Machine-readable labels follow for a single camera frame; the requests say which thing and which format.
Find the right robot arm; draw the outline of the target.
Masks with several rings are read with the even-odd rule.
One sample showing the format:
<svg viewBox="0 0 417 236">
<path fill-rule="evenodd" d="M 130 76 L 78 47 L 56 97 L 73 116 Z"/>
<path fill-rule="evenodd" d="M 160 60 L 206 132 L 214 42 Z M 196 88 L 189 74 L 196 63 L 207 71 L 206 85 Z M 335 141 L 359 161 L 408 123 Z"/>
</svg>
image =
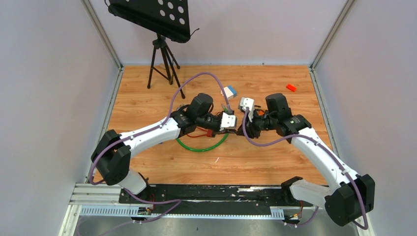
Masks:
<svg viewBox="0 0 417 236">
<path fill-rule="evenodd" d="M 280 138 L 264 145 L 287 141 L 301 151 L 326 180 L 325 186 L 293 177 L 281 184 L 281 199 L 287 205 L 297 201 L 313 204 L 326 210 L 330 219 L 339 226 L 349 223 L 367 230 L 367 213 L 374 208 L 375 181 L 360 175 L 345 164 L 319 137 L 312 124 L 302 115 L 294 115 L 286 97 L 281 93 L 266 97 L 264 112 L 254 99 L 241 98 L 238 109 L 244 113 L 237 133 L 251 144 L 262 131 L 275 131 Z"/>
</svg>

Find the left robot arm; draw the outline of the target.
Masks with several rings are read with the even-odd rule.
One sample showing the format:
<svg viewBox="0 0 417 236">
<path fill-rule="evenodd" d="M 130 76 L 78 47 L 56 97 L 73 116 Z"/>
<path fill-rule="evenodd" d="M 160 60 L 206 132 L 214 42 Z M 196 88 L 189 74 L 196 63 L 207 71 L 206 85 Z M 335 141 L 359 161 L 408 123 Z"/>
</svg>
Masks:
<svg viewBox="0 0 417 236">
<path fill-rule="evenodd" d="M 118 134 L 105 132 L 94 150 L 91 161 L 109 186 L 119 185 L 132 192 L 139 203 L 150 199 L 150 189 L 145 179 L 130 169 L 130 160 L 140 152 L 157 144 L 175 140 L 200 127 L 213 135 L 234 132 L 237 118 L 232 109 L 213 115 L 213 98 L 200 93 L 190 104 L 179 107 L 168 116 L 144 128 Z"/>
</svg>

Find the red cable lock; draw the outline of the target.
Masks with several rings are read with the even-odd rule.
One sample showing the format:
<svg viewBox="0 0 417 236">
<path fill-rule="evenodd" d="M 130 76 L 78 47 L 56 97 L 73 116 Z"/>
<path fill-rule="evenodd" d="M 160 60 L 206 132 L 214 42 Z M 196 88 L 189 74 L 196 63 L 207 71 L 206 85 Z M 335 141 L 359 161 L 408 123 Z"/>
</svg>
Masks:
<svg viewBox="0 0 417 236">
<path fill-rule="evenodd" d="M 211 130 L 207 130 L 207 129 L 203 129 L 201 127 L 197 127 L 196 131 L 202 131 L 201 134 L 187 134 L 187 137 L 189 138 L 199 138 L 199 137 L 212 137 L 212 131 Z"/>
</svg>

